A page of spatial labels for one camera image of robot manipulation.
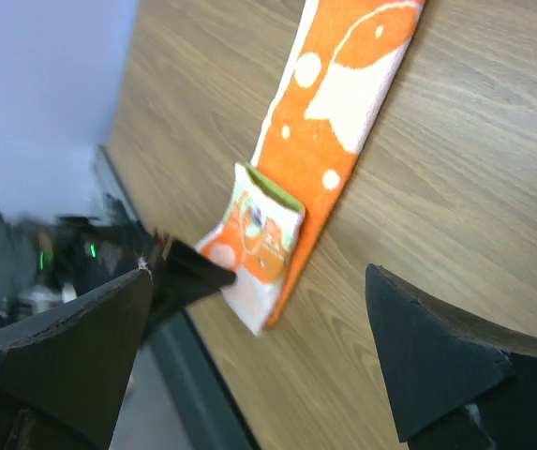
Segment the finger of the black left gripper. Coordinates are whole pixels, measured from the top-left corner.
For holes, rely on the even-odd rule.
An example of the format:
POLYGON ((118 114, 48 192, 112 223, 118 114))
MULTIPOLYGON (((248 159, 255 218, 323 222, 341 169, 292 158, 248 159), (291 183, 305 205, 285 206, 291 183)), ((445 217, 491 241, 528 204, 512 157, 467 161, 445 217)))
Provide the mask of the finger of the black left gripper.
POLYGON ((232 270, 211 262, 189 244, 167 234, 153 236, 142 256, 142 267, 153 281, 142 341, 175 314, 236 281, 232 270))

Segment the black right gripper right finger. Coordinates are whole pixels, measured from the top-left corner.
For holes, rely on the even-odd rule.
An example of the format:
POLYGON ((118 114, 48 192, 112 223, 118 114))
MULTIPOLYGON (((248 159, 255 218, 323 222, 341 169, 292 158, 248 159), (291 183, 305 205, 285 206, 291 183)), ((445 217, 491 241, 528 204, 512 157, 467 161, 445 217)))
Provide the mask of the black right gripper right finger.
POLYGON ((370 264, 367 316, 398 439, 410 449, 537 449, 537 337, 370 264))

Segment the orange white fox towel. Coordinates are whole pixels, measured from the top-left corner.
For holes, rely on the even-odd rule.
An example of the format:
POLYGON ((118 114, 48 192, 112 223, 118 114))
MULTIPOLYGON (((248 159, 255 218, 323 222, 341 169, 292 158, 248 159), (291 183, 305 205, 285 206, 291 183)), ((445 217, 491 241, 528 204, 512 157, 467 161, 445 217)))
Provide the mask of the orange white fox towel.
POLYGON ((420 1, 308 1, 223 218, 198 243, 232 270, 222 294, 255 335, 272 326, 341 195, 423 10, 420 1))

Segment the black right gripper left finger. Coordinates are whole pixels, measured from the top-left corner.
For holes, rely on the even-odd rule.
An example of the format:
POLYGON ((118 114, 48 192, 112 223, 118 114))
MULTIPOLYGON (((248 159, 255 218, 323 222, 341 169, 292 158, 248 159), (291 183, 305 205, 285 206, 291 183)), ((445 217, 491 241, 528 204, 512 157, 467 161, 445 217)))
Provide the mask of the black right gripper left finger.
POLYGON ((133 270, 0 329, 0 449, 107 449, 151 305, 133 270))

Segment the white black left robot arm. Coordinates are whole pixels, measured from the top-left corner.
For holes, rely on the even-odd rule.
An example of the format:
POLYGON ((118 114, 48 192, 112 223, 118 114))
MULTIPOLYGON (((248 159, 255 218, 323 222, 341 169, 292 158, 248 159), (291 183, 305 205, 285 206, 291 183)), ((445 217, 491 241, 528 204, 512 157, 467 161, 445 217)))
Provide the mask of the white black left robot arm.
POLYGON ((182 240, 149 233, 128 217, 113 224, 83 216, 45 223, 9 220, 0 212, 0 328, 44 311, 32 296, 37 288, 57 306, 65 287, 81 296, 135 269, 153 285, 143 340, 174 314, 236 280, 231 269, 182 240))

